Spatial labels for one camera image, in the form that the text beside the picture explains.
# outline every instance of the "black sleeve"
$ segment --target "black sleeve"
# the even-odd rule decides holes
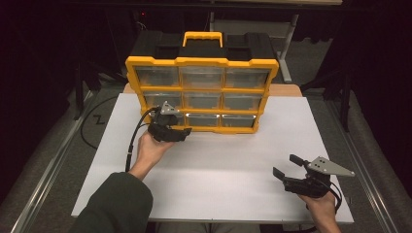
[[[91,195],[70,232],[145,232],[151,191],[128,173],[114,173]]]

